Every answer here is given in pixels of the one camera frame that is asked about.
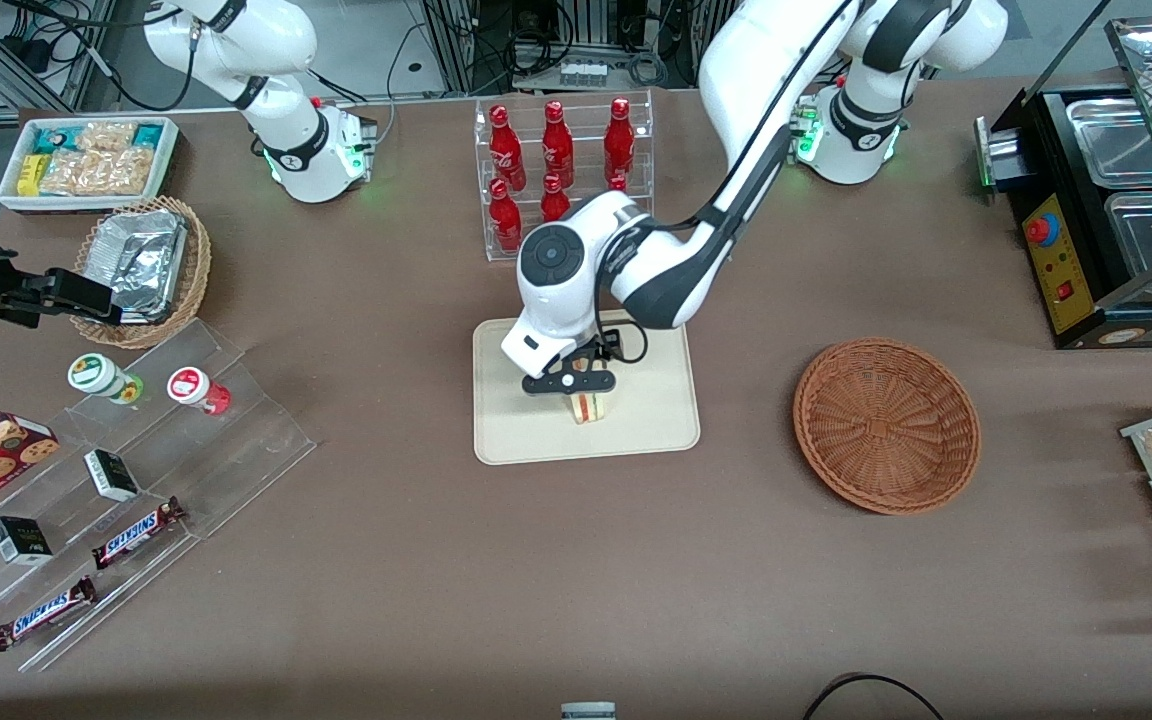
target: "snickers bar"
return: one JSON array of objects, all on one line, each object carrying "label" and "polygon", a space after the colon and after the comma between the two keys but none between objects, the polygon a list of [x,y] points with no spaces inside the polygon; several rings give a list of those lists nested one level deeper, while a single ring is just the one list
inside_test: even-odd
[{"label": "snickers bar", "polygon": [[175,497],[170,497],[168,501],[157,506],[154,511],[151,511],[145,518],[138,520],[131,528],[123,530],[111,541],[93,550],[92,558],[96,559],[96,569],[109,568],[109,564],[113,564],[115,560],[132,552],[147,539],[162,532],[169,524],[183,517],[184,510],[180,507],[180,502]]},{"label": "snickers bar", "polygon": [[68,591],[18,616],[15,623],[0,626],[0,652],[14,646],[15,643],[21,642],[41,626],[54,623],[66,612],[76,609],[84,602],[96,602],[96,585],[92,584],[91,578],[83,575],[74,588],[69,588]]}]

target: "beige tray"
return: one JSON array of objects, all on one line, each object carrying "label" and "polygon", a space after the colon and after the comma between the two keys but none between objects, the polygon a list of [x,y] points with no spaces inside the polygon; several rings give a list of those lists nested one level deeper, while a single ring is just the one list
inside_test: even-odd
[{"label": "beige tray", "polygon": [[[626,318],[623,310],[602,314],[604,324]],[[607,416],[577,425],[567,396],[524,395],[521,370],[500,351],[510,327],[513,319],[488,320],[473,332],[473,452],[485,464],[687,450],[700,441],[685,328],[649,331],[643,363],[612,364]],[[626,355],[639,354],[635,328],[621,336]]]}]

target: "wicker basket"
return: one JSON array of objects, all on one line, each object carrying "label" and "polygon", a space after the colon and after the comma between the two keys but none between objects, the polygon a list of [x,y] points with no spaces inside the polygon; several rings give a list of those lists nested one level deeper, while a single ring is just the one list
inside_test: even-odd
[{"label": "wicker basket", "polygon": [[[137,202],[127,209],[114,210],[113,214],[147,213],[150,210],[172,210],[189,222],[189,234],[185,238],[184,258],[180,259],[180,278],[175,291],[175,310],[168,319],[157,325],[105,325],[70,318],[78,333],[93,342],[113,344],[124,350],[143,350],[154,347],[166,338],[174,336],[194,316],[198,314],[202,296],[207,290],[207,272],[211,270],[211,241],[207,228],[198,222],[198,215],[183,202],[174,197],[156,197],[153,200]],[[82,273],[88,265],[88,251],[91,251],[96,228],[88,233],[88,241],[78,250],[78,259],[74,262],[74,272]]]},{"label": "wicker basket", "polygon": [[862,338],[827,348],[794,393],[794,432],[827,486],[886,515],[935,510],[980,458],[963,386],[916,347]]}]

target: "red bottle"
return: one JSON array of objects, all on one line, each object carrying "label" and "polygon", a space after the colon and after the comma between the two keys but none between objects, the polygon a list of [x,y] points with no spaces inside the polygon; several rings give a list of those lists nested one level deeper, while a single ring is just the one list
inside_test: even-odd
[{"label": "red bottle", "polygon": [[563,104],[558,100],[545,103],[545,135],[540,137],[545,151],[545,172],[554,173],[563,187],[576,183],[576,150],[573,131],[563,120]]},{"label": "red bottle", "polygon": [[494,105],[488,116],[492,118],[492,162],[497,175],[506,179],[513,191],[521,192],[526,187],[526,170],[522,169],[518,134],[509,127],[509,111],[503,105]]},{"label": "red bottle", "polygon": [[509,187],[503,179],[492,179],[488,188],[492,191],[492,204],[488,205],[492,232],[500,243],[500,250],[513,255],[522,247],[522,217],[518,214],[518,205],[509,197]]},{"label": "red bottle", "polygon": [[630,177],[634,170],[634,126],[630,124],[630,101],[624,97],[612,100],[612,122],[602,136],[607,164],[602,172],[611,183],[615,176]]},{"label": "red bottle", "polygon": [[552,223],[563,217],[567,210],[571,209],[571,200],[567,199],[563,192],[563,181],[558,173],[550,173],[545,176],[545,196],[540,198],[540,215],[545,222]]}]

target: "glass display case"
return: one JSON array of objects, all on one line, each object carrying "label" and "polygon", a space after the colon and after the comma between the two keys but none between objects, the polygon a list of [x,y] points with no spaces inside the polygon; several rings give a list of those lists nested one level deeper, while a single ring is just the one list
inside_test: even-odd
[{"label": "glass display case", "polygon": [[1006,192],[1056,346],[1152,347],[1152,17],[1085,14],[993,126],[982,182]]}]

